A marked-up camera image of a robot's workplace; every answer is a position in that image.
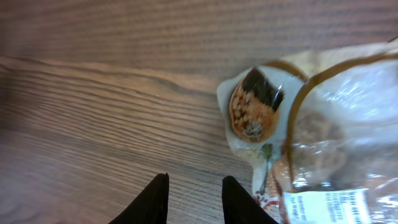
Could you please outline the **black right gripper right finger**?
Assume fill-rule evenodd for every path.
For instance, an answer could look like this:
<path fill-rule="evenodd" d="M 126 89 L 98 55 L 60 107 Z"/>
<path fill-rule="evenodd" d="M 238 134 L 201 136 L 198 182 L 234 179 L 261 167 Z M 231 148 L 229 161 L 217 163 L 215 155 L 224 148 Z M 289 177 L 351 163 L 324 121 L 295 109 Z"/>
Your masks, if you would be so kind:
<path fill-rule="evenodd" d="M 223 179 L 221 198 L 225 224 L 277 224 L 231 175 Z"/>

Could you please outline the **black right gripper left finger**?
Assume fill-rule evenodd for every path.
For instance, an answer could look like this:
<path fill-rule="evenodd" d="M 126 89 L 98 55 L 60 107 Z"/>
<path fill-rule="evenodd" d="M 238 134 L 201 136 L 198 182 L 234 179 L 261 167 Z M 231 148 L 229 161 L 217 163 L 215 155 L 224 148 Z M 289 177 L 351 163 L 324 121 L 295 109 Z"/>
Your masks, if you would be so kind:
<path fill-rule="evenodd" d="M 166 224 L 168 202 L 169 175 L 157 174 L 109 224 Z"/>

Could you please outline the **brown white snack pouch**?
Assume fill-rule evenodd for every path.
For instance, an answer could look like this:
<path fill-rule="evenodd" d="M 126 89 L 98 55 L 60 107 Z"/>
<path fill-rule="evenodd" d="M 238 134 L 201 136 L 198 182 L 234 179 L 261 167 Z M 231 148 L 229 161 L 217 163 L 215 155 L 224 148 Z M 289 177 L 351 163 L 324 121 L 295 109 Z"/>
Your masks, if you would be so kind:
<path fill-rule="evenodd" d="M 277 223 L 397 222 L 397 41 L 303 52 L 217 89 L 248 193 Z"/>

